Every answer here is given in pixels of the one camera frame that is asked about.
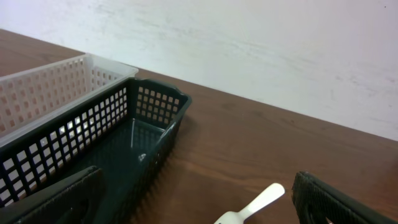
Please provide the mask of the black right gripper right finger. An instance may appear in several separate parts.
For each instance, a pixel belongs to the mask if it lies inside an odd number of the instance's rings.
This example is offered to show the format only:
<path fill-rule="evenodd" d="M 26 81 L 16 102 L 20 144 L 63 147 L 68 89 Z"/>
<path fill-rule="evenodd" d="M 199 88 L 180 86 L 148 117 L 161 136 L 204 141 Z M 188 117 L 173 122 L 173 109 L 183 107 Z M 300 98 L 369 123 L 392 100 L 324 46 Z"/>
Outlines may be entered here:
<path fill-rule="evenodd" d="M 309 172 L 296 173 L 292 202 L 300 224 L 397 224 Z"/>

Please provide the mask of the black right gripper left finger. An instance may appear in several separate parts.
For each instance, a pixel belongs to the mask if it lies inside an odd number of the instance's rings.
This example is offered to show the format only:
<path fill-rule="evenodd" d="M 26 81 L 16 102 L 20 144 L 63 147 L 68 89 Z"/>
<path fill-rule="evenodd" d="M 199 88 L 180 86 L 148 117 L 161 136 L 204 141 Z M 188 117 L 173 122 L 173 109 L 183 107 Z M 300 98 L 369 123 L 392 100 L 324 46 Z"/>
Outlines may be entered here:
<path fill-rule="evenodd" d="M 103 171 L 91 166 L 1 209 L 1 223 L 92 223 L 105 195 Z"/>

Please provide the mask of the white plastic fork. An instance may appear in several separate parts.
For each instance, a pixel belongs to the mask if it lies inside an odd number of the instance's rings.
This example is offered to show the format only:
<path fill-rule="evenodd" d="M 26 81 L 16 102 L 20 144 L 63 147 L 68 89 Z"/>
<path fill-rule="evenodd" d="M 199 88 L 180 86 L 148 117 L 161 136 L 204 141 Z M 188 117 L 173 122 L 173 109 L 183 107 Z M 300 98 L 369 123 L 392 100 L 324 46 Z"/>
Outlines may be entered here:
<path fill-rule="evenodd" d="M 215 224 L 243 224 L 251 215 L 268 206 L 283 194 L 285 194 L 284 187 L 279 183 L 273 183 L 243 209 L 238 212 L 228 211 L 224 213 L 215 221 Z"/>

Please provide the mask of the dark green perforated basket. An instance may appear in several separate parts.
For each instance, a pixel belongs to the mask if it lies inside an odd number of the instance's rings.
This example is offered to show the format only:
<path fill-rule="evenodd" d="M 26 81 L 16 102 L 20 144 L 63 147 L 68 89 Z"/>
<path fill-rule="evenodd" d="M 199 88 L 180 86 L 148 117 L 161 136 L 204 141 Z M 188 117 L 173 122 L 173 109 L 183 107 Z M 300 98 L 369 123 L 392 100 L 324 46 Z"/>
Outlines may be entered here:
<path fill-rule="evenodd" d="M 192 99 L 177 87 L 126 78 L 1 145 L 1 209 L 81 170 L 103 171 L 92 223 L 120 223 L 145 196 Z"/>

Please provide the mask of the white perforated plastic basket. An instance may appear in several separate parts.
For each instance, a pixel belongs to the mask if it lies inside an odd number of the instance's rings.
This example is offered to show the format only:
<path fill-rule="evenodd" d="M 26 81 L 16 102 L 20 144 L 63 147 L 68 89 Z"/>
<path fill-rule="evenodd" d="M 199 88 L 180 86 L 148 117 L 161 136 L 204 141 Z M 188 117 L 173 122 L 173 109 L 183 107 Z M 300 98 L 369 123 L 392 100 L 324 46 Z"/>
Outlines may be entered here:
<path fill-rule="evenodd" d="M 84 54 L 1 78 L 1 145 L 21 137 L 138 68 Z"/>

